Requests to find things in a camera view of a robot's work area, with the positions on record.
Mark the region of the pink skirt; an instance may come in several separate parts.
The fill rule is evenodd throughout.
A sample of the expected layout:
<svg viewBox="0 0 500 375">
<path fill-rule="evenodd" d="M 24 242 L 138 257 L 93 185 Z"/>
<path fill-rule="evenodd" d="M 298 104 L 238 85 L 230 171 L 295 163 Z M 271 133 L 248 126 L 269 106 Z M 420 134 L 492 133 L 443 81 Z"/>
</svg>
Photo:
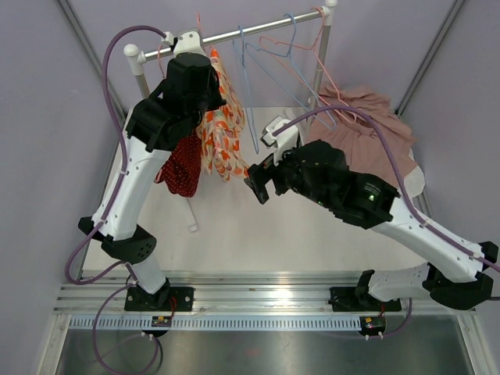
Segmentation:
<svg viewBox="0 0 500 375">
<path fill-rule="evenodd" d="M 331 84 L 322 87 L 320 94 L 334 105 L 349 105 L 370 116 L 384 135 L 399 172 L 398 160 L 409 154 L 416 139 L 411 128 L 394 113 L 391 100 L 368 86 L 335 91 Z M 398 186 L 394 170 L 377 132 L 362 118 L 349 113 L 320 113 L 310 126 L 307 142 L 325 141 L 345 154 L 350 170 L 376 175 L 394 187 Z"/>
</svg>

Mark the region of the blue hanger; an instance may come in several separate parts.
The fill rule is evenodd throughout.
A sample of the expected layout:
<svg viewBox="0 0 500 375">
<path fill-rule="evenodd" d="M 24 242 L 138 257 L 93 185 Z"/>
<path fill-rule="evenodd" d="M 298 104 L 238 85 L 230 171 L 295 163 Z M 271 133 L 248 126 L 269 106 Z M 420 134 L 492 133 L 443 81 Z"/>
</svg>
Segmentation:
<svg viewBox="0 0 500 375">
<path fill-rule="evenodd" d="M 235 41 L 232 42 L 234 50 L 238 57 L 238 62 L 241 67 L 241 82 L 245 88 L 245 115 L 248 123 L 249 133 L 252 138 L 252 144 L 255 151 L 255 154 L 259 154 L 259 139 L 257 137 L 256 129 L 255 129 L 255 116 L 253 112 L 252 105 L 252 94 L 251 88 L 248 79 L 247 66 L 245 62 L 245 33 L 243 31 L 242 26 L 238 26 L 239 38 L 241 39 L 241 47 L 237 48 Z"/>
<path fill-rule="evenodd" d="M 308 109 L 312 111 L 319 104 L 327 105 L 328 102 L 323 99 L 320 94 L 320 86 L 322 82 L 323 74 L 326 73 L 326 68 L 324 66 L 324 59 L 326 56 L 328 39 L 330 34 L 330 24 L 327 23 L 331 18 L 331 14 L 329 16 L 325 15 L 324 8 L 316 8 L 316 11 L 322 18 L 321 26 L 318 30 L 316 38 L 314 42 L 310 46 L 302 46 L 294 44 L 295 35 L 297 31 L 297 19 L 291 14 L 287 13 L 285 16 L 293 23 L 294 30 L 289 42 L 284 41 L 275 41 L 274 39 L 262 36 L 259 38 L 259 46 L 254 46 L 248 42 L 245 42 L 245 57 L 250 57 L 263 71 L 267 74 L 283 91 L 285 91 L 297 104 L 299 104 L 303 109 Z M 269 50 L 263 44 L 263 40 L 271 41 L 274 45 L 286 45 L 287 53 L 285 55 L 279 54 L 275 51 Z M 259 62 L 259 60 L 252 55 L 248 49 L 251 48 L 256 52 L 265 52 L 270 55 L 276 62 L 278 62 L 283 68 L 286 69 L 290 74 L 292 74 L 303 86 L 305 86 L 309 91 L 309 106 L 306 107 L 298 98 L 296 98 L 287 88 L 285 88 L 282 84 L 280 84 L 274 76 L 266 70 L 266 68 Z M 308 81 L 304 78 L 301 73 L 301 70 L 296 66 L 295 61 L 292 58 L 291 52 L 292 49 L 300 49 L 306 52 L 311 52 L 316 58 L 316 72 L 315 77 L 312 84 L 309 84 Z"/>
</svg>

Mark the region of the white skirt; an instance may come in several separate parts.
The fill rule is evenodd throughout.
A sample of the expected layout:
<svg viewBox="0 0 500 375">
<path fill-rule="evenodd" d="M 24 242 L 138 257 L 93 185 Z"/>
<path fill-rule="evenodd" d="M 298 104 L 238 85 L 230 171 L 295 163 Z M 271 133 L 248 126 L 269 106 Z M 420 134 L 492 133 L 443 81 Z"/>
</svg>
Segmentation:
<svg viewBox="0 0 500 375">
<path fill-rule="evenodd" d="M 404 177 L 406 192 L 410 198 L 415 198 L 423 192 L 425 187 L 425 177 L 422 169 L 415 161 L 413 150 L 409 149 L 407 156 L 402 156 L 398 160 L 401 167 L 400 174 Z"/>
</svg>

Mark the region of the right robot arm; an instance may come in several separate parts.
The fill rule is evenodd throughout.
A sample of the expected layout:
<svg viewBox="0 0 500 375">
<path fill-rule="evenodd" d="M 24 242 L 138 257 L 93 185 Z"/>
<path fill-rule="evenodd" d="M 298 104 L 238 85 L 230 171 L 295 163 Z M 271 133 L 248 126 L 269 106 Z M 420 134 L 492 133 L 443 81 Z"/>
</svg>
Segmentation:
<svg viewBox="0 0 500 375">
<path fill-rule="evenodd" d="M 354 287 L 333 288 L 333 310 L 398 311 L 403 298 L 431 298 L 458 310 L 469 310 L 491 298 L 494 281 L 485 270 L 496 262 L 498 246 L 473 243 L 448 233 L 441 238 L 429 223 L 420 223 L 413 205 L 397 189 L 369 173 L 349 170 L 343 151 L 325 141 L 287 150 L 280 161 L 269 155 L 248 169 L 245 184 L 260 203 L 268 201 L 266 184 L 277 195 L 301 195 L 344 223 L 397 241 L 424 259 L 413 268 L 365 270 Z"/>
</svg>

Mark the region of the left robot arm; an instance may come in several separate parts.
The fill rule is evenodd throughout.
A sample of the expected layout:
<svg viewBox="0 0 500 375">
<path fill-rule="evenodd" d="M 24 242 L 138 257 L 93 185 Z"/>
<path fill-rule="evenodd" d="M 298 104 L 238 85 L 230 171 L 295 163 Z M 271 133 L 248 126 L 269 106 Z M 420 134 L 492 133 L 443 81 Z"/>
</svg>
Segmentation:
<svg viewBox="0 0 500 375">
<path fill-rule="evenodd" d="M 170 299 L 170 282 L 153 256 L 157 240 L 138 225 L 154 179 L 179 142 L 193 134 L 204 114 L 224 104 L 210 59 L 184 52 L 167 64 L 166 77 L 129 112 L 127 155 L 103 208 L 80 219 L 78 227 L 100 242 L 113 259 L 130 266 L 136 285 L 130 296 L 142 308 L 160 310 Z"/>
</svg>

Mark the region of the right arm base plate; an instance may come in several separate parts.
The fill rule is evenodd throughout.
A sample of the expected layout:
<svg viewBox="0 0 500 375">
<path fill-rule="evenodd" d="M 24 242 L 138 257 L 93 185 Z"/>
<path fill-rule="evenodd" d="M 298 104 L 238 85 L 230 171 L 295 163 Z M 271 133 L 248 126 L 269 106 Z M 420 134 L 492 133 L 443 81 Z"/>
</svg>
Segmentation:
<svg viewBox="0 0 500 375">
<path fill-rule="evenodd" d="M 331 287 L 328 303 L 334 312 L 401 312 L 399 299 L 381 302 L 360 287 Z"/>
</svg>

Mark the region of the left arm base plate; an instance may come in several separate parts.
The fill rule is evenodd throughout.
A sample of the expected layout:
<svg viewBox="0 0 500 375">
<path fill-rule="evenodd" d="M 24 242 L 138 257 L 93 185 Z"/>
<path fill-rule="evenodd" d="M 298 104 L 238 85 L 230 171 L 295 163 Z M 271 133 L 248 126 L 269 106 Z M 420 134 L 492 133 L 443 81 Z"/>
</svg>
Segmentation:
<svg viewBox="0 0 500 375">
<path fill-rule="evenodd" d="M 128 312 L 191 312 L 195 290 L 192 287 L 161 288 L 151 295 L 140 287 L 127 290 L 124 310 Z"/>
</svg>

